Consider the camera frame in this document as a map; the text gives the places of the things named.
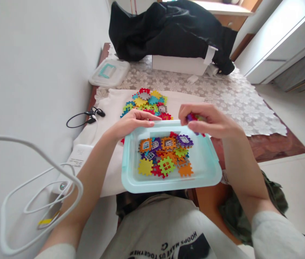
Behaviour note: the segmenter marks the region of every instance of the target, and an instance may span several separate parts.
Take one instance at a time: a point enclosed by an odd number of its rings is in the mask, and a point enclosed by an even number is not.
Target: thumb
[[[188,127],[193,132],[208,133],[214,137],[220,137],[223,131],[223,127],[219,124],[210,124],[205,121],[191,121],[188,123]]]
[[[141,121],[141,120],[136,120],[135,121],[137,127],[144,127],[144,128],[150,128],[155,125],[153,121]]]

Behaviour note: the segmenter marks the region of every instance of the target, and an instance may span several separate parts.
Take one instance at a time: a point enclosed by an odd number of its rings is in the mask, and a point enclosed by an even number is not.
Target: black cable
[[[74,115],[73,117],[71,117],[71,118],[66,122],[67,128],[78,128],[78,127],[81,127],[81,126],[83,126],[83,125],[85,125],[85,124],[87,124],[87,123],[88,123],[88,124],[94,123],[94,122],[96,121],[96,119],[93,118],[92,115],[96,115],[96,113],[97,113],[99,116],[101,116],[101,117],[104,117],[104,116],[106,115],[106,114],[104,113],[104,111],[102,111],[101,109],[97,109],[96,107],[92,107],[92,108],[95,109],[95,111],[83,112],[83,113],[79,113],[79,114]],[[70,120],[72,120],[74,117],[77,117],[77,116],[82,115],[82,114],[85,114],[85,115],[89,116],[90,119],[87,120],[86,122],[84,122],[82,125],[79,125],[79,126],[76,126],[76,127],[70,127],[70,126],[68,126],[68,123],[70,122]]]

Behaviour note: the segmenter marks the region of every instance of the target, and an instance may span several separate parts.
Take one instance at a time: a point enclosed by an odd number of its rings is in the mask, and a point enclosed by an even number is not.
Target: grey t-shirt
[[[305,258],[305,237],[275,212],[252,222],[256,258]],[[58,244],[36,259],[74,259],[75,249]],[[248,258],[190,200],[158,195],[127,215],[101,258]]]

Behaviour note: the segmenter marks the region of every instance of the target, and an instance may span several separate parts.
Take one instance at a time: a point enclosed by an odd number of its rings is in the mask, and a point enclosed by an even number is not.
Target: white cabinet
[[[283,0],[235,65],[251,83],[268,83],[305,56],[305,0]]]

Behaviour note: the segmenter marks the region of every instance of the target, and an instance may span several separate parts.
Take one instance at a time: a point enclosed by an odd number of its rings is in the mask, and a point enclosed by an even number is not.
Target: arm
[[[199,114],[207,121],[187,122],[189,113]],[[208,133],[223,142],[225,167],[233,190],[249,220],[260,211],[279,214],[272,204],[264,178],[243,129],[211,104],[183,104],[179,112],[182,125],[194,132]]]
[[[77,178],[82,182],[84,187],[84,193],[80,202],[53,229],[40,252],[61,243],[67,243],[76,249],[78,248],[83,228],[99,200],[107,168],[117,142],[131,133],[135,128],[152,127],[154,122],[147,121],[147,119],[161,120],[161,118],[148,112],[133,109],[103,134],[77,175]],[[77,193],[78,191],[75,189],[70,197],[64,201],[60,210],[61,214],[73,204]]]

